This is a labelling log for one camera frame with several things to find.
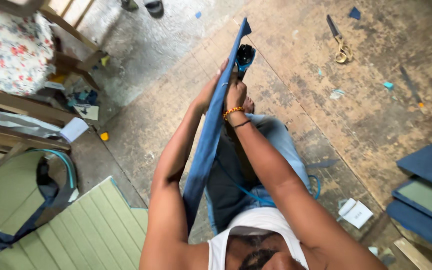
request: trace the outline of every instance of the black wristband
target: black wristband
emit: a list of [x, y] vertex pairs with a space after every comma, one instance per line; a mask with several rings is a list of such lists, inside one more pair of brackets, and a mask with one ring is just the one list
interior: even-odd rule
[[247, 120], [246, 122], [244, 122], [244, 123], [242, 123], [242, 124], [239, 124], [239, 125], [233, 126], [233, 128], [237, 128], [237, 127], [240, 127], [240, 126], [244, 126], [244, 125], [246, 125], [246, 124], [249, 123], [249, 122], [251, 122], [251, 120]]

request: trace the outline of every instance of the gold scissors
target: gold scissors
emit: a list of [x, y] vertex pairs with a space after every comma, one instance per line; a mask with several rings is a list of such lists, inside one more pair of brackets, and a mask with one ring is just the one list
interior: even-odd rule
[[353, 51], [345, 44], [343, 35], [339, 32], [338, 26], [329, 15], [326, 16], [326, 21], [328, 21], [329, 28], [331, 29], [331, 32], [333, 32], [334, 38], [339, 43], [339, 51], [336, 52], [335, 56], [336, 62], [343, 64], [346, 61], [351, 61], [353, 59]]

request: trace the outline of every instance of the floral fabric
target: floral fabric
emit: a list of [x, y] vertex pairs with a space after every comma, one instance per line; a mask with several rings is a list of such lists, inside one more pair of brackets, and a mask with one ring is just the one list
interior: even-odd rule
[[50, 22], [39, 12], [21, 18], [0, 11], [0, 90], [34, 94], [44, 87], [53, 55]]

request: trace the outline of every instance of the bare foot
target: bare foot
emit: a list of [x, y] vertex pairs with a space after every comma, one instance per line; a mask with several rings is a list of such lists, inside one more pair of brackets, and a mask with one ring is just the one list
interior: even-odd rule
[[246, 99], [244, 100], [243, 103], [243, 108], [244, 108], [244, 112], [247, 114], [255, 113], [255, 103], [249, 96], [246, 96]]

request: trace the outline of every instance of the wooden floor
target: wooden floor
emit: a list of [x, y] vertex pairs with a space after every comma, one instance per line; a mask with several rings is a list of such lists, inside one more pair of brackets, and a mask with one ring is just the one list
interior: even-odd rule
[[[359, 21], [348, 17], [355, 4]], [[354, 52], [350, 63], [334, 61], [338, 45], [327, 14]], [[336, 218], [339, 200], [362, 201], [374, 217], [360, 230], [341, 224], [382, 252], [400, 237], [382, 214], [391, 191], [407, 178], [395, 161], [432, 143], [432, 1], [252, 0], [110, 120], [103, 128], [111, 136], [106, 146], [148, 204], [161, 151], [191, 100], [228, 56], [245, 16], [253, 32], [242, 43], [257, 53], [244, 82], [256, 113], [286, 124], [306, 164], [340, 160], [330, 168], [308, 170], [321, 180], [319, 202]], [[399, 65], [416, 84], [423, 108]], [[383, 86], [386, 81], [394, 84], [393, 91]], [[333, 89], [345, 94], [332, 99]], [[202, 202], [191, 242], [211, 237]], [[392, 269], [411, 269], [405, 263], [398, 260]]]

